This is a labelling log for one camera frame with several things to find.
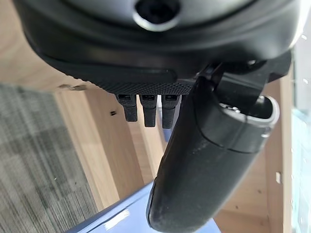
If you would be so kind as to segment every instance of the blue surface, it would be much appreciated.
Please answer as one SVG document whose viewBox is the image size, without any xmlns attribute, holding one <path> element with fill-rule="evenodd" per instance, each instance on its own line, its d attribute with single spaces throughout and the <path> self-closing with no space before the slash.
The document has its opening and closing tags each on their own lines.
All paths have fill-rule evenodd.
<svg viewBox="0 0 311 233">
<path fill-rule="evenodd" d="M 146 208 L 152 183 L 129 197 L 81 223 L 67 233 L 156 233 L 146 219 Z M 197 233 L 221 233 L 211 219 Z"/>
</svg>

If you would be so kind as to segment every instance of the gray carpet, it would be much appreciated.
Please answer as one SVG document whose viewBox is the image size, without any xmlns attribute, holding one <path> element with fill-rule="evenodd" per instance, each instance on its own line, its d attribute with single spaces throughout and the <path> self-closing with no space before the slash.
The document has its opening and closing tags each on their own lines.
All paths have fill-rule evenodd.
<svg viewBox="0 0 311 233">
<path fill-rule="evenodd" d="M 0 85 L 0 233 L 62 233 L 96 213 L 53 96 Z"/>
</svg>

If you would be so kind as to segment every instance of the black rubber grip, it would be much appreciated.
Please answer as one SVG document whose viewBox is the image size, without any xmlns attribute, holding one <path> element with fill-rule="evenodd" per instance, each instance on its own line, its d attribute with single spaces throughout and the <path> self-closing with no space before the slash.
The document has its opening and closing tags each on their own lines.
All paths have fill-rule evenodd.
<svg viewBox="0 0 311 233">
<path fill-rule="evenodd" d="M 257 117 L 223 108 L 206 80 L 197 83 L 183 103 L 150 195 L 152 228 L 191 233 L 217 213 L 278 119 L 274 100 L 258 105 L 251 112 Z"/>
</svg>

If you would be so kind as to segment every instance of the black plastic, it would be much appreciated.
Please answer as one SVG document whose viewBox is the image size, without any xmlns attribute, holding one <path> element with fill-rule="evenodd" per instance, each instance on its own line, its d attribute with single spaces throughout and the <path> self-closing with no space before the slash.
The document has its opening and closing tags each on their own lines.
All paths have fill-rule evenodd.
<svg viewBox="0 0 311 233">
<path fill-rule="evenodd" d="M 221 107 L 212 90 L 211 83 L 200 78 L 182 104 L 147 210 L 149 224 L 157 231 L 191 233 L 213 217 L 278 119 L 273 99 L 260 98 L 253 116 L 246 116 Z"/>
<path fill-rule="evenodd" d="M 162 127 L 163 129 L 171 129 L 173 127 L 173 120 L 176 106 L 179 102 L 180 96 L 164 95 L 162 96 Z"/>
<path fill-rule="evenodd" d="M 58 70 L 115 94 L 125 92 L 113 91 L 114 85 L 178 83 L 175 92 L 163 92 L 184 95 L 179 83 L 193 84 L 211 62 L 266 60 L 287 51 L 296 34 L 300 1 L 258 0 L 219 20 L 164 33 L 98 20 L 61 0 L 14 4 L 35 52 Z"/>
<path fill-rule="evenodd" d="M 145 127 L 156 126 L 156 102 L 155 95 L 140 95 L 140 103 L 144 111 Z"/>
<path fill-rule="evenodd" d="M 138 120 L 136 95 L 116 95 L 116 97 L 123 106 L 126 121 L 136 122 Z"/>
</svg>

